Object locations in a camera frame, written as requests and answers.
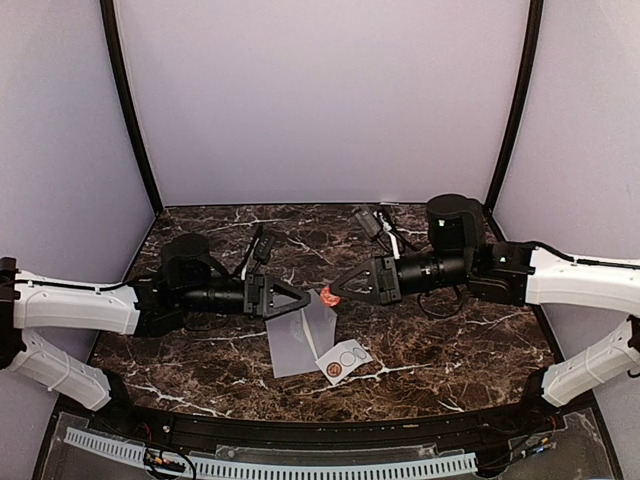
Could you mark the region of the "grey envelope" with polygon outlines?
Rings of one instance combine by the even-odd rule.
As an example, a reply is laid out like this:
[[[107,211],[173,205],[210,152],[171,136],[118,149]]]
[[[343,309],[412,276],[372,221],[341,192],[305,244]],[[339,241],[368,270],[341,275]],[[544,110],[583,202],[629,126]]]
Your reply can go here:
[[[302,317],[308,321],[319,357],[334,346],[337,314],[322,302],[316,291],[308,293],[311,301],[304,309],[266,321],[275,378],[318,370],[302,330]]]

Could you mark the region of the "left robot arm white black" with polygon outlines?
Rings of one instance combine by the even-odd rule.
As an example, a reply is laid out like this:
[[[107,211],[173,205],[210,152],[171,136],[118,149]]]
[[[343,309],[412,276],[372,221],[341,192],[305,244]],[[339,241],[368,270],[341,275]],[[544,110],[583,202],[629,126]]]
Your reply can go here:
[[[38,334],[41,327],[157,338],[183,328],[189,313],[272,319],[305,308],[309,293],[271,275],[228,271],[208,240],[183,234],[160,250],[159,269],[120,284],[72,283],[1,260],[1,366],[101,414],[120,436],[141,427],[121,378],[91,367]]]

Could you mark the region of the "red round seal sticker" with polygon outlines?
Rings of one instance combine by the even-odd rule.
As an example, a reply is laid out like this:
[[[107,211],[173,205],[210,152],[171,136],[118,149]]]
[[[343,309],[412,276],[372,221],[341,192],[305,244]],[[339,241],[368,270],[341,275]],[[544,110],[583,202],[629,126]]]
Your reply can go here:
[[[325,286],[320,291],[320,298],[321,298],[322,302],[328,307],[337,306],[341,301],[341,298],[339,296],[337,296],[337,295],[334,295],[330,291],[330,288],[328,286]]]

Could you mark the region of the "beige lined letter paper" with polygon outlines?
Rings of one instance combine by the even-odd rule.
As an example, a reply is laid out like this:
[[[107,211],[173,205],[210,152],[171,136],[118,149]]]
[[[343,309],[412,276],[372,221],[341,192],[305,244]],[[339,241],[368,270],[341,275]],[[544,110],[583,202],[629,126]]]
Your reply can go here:
[[[316,346],[315,346],[313,335],[312,335],[312,332],[311,332],[311,330],[309,328],[308,321],[307,321],[307,319],[305,317],[302,317],[302,330],[303,330],[305,339],[307,341],[307,344],[308,344],[308,346],[309,346],[309,348],[311,350],[311,353],[313,355],[313,358],[315,360],[318,360],[319,355],[318,355],[318,352],[317,352],[317,349],[316,349]]]

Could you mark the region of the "wax seal sticker sheet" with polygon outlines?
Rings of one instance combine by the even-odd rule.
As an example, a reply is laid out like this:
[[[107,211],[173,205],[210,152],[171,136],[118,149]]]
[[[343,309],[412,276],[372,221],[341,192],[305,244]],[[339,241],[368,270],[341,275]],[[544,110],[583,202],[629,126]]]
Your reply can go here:
[[[337,343],[324,355],[316,360],[316,365],[332,386],[337,385],[361,365],[372,361],[368,351],[355,339]],[[326,373],[326,367],[331,362],[342,365],[343,371],[339,377],[330,378]]]

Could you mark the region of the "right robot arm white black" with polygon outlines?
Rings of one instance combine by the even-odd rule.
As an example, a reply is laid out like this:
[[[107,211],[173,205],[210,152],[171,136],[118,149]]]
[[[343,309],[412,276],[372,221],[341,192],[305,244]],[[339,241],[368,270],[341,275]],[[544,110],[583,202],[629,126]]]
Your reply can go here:
[[[564,406],[638,365],[638,261],[578,258],[537,241],[489,244],[481,203],[459,194],[430,199],[426,217],[432,251],[373,257],[331,283],[330,292],[389,305],[463,285],[472,296],[497,304],[568,304],[627,316],[602,340],[529,376],[522,403],[510,413],[517,432],[534,432],[547,420],[549,406]]]

